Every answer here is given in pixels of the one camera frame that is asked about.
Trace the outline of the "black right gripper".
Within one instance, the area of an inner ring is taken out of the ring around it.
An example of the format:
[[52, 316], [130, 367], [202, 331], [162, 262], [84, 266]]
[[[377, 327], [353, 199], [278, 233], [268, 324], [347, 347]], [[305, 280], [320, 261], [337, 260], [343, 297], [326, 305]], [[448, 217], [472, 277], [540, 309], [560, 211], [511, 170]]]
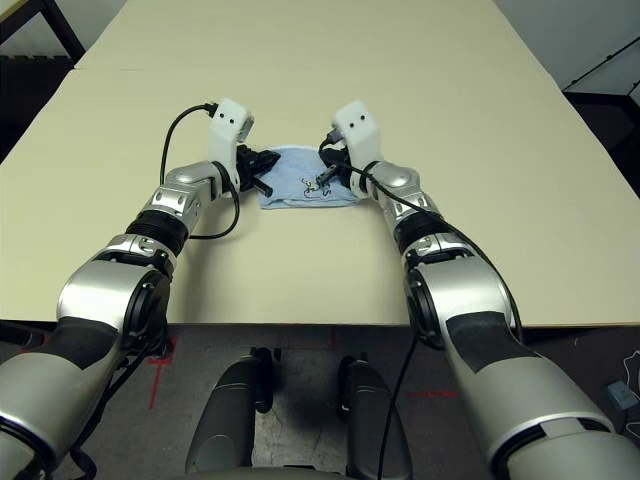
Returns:
[[325, 165], [325, 170], [316, 177], [318, 185], [324, 187], [331, 182], [337, 182], [343, 187], [349, 188], [351, 171], [349, 169], [350, 157], [347, 148], [331, 148], [328, 142], [322, 142], [319, 146], [318, 154]]

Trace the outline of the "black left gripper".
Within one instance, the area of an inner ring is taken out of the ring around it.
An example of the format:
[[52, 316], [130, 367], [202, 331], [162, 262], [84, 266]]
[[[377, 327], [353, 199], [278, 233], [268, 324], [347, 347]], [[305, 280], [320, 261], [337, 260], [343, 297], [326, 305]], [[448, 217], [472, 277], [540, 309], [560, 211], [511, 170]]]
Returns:
[[240, 180], [240, 191], [256, 189], [264, 196], [271, 196], [273, 189], [261, 180], [278, 162], [280, 154], [272, 150], [255, 151], [246, 145], [236, 150], [236, 169]]

